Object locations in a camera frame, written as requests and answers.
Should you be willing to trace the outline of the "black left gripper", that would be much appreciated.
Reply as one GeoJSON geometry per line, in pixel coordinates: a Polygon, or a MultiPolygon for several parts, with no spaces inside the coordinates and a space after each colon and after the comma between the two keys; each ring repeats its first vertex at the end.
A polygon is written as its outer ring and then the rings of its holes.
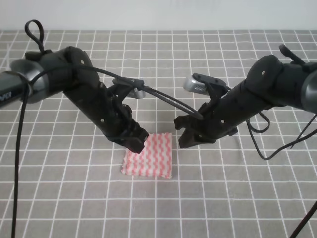
{"type": "Polygon", "coordinates": [[[78,84],[64,90],[64,94],[108,140],[133,153],[142,152],[149,134],[137,122],[132,122],[131,110],[103,83],[96,87],[78,84]]]}

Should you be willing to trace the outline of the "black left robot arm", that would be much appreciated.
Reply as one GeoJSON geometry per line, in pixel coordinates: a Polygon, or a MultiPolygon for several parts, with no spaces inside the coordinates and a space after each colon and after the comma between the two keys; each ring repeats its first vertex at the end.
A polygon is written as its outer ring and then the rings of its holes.
{"type": "Polygon", "coordinates": [[[149,136],[123,104],[128,94],[144,83],[115,76],[113,85],[100,82],[100,69],[94,68],[87,53],[76,47],[44,54],[28,52],[14,60],[10,71],[0,74],[0,105],[22,100],[28,90],[28,103],[36,103],[62,92],[110,141],[140,153],[149,136]]]}

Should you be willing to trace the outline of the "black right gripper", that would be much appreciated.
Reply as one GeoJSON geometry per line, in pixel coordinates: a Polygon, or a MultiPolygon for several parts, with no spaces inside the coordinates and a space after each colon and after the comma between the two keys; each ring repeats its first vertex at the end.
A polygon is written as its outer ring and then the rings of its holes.
{"type": "Polygon", "coordinates": [[[231,90],[208,86],[208,93],[210,102],[199,108],[203,120],[191,115],[174,119],[176,130],[185,129],[178,140],[180,148],[215,143],[220,138],[234,135],[237,126],[250,118],[250,91],[245,86],[238,85],[231,90]]]}

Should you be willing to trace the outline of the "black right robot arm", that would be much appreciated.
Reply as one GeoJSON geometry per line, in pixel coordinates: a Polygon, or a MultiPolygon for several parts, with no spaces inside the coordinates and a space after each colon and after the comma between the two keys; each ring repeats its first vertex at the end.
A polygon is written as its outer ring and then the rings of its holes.
{"type": "Polygon", "coordinates": [[[194,73],[185,89],[203,92],[210,101],[198,112],[202,119],[178,116],[175,128],[185,129],[179,138],[180,148],[215,143],[218,139],[237,133],[237,126],[263,110],[292,106],[307,112],[317,112],[317,65],[282,63],[274,55],[260,58],[249,70],[246,79],[231,90],[224,81],[194,73]]]}

